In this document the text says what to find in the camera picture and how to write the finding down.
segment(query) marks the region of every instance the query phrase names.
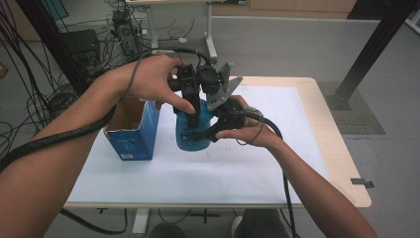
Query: blue bottle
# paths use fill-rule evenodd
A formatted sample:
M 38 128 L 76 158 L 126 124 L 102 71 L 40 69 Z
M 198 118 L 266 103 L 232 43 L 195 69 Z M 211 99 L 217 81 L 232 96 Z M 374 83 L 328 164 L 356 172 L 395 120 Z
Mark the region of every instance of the blue bottle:
M 194 152 L 201 151 L 209 147 L 210 141 L 207 139 L 201 139 L 199 141 L 191 141 L 188 137 L 195 133 L 201 133 L 210 127 L 210 120 L 213 118 L 213 114 L 207 110 L 207 103 L 204 100 L 200 100 L 200 123 L 199 127 L 195 129 L 189 129 L 185 113 L 176 113 L 176 145 L 182 151 Z

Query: floor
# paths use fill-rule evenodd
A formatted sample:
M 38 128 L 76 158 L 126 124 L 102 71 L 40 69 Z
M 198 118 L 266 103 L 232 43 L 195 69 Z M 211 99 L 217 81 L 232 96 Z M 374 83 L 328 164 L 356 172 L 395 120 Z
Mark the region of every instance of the floor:
M 218 65 L 225 61 L 235 64 L 231 75 L 309 76 L 339 82 L 376 25 L 377 21 L 220 17 L 213 19 L 213 39 Z M 205 49 L 204 26 L 205 22 L 196 21 L 186 45 Z M 32 46 L 40 51 L 37 44 Z M 0 52 L 1 60 L 8 63 L 4 49 L 0 48 Z M 372 206 L 361 212 L 379 237 L 417 237 L 419 232 L 419 61 L 420 37 L 403 25 L 358 88 L 386 135 L 343 136 L 362 178 L 374 184 L 368 190 Z M 26 117 L 27 94 L 21 84 L 14 82 L 13 71 L 0 80 L 0 121 L 21 121 Z M 28 136 L 23 131 L 16 143 L 25 142 Z M 102 214 L 96 208 L 73 211 L 107 229 L 119 230 L 124 225 L 122 209 L 103 210 Z M 186 212 L 163 209 L 161 216 L 177 221 Z M 186 216 L 178 225 L 191 238 L 228 238 L 232 220 L 242 212 L 209 210 L 220 217 L 209 217 L 204 224 L 202 217 Z M 128 231 L 115 237 L 129 237 L 133 215 L 134 210 L 129 210 Z M 295 210 L 295 216 L 301 237 L 324 237 L 304 209 Z M 148 230 L 160 222 L 158 211 L 153 209 Z M 102 236 L 59 215 L 46 237 Z

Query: shoe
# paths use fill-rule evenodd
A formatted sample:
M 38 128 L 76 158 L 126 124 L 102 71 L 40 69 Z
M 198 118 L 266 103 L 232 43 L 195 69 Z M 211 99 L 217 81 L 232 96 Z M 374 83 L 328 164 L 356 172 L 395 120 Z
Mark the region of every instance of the shoe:
M 239 223 L 242 221 L 242 216 L 235 217 L 234 221 L 232 222 L 232 228 L 231 228 L 231 235 L 232 238 L 236 238 L 236 228 L 238 228 Z

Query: pants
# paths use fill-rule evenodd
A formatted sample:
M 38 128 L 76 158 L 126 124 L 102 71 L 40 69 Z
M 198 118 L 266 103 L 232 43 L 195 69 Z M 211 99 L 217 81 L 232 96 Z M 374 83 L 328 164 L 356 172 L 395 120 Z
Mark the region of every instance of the pants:
M 245 210 L 235 238 L 288 238 L 275 210 Z M 161 223 L 154 227 L 149 238 L 187 238 L 176 225 Z

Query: black metal pole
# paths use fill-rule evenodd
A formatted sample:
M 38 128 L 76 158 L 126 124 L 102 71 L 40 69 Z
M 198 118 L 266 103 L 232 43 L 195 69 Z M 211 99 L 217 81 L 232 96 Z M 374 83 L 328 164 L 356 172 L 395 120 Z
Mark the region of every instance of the black metal pole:
M 42 0 L 16 0 L 16 2 L 46 44 L 76 93 L 81 95 L 89 84 L 59 36 L 58 27 L 53 17 L 44 8 Z
M 418 0 L 397 0 L 377 25 L 336 92 L 327 96 L 330 109 L 348 110 L 348 101 L 377 58 L 392 40 Z

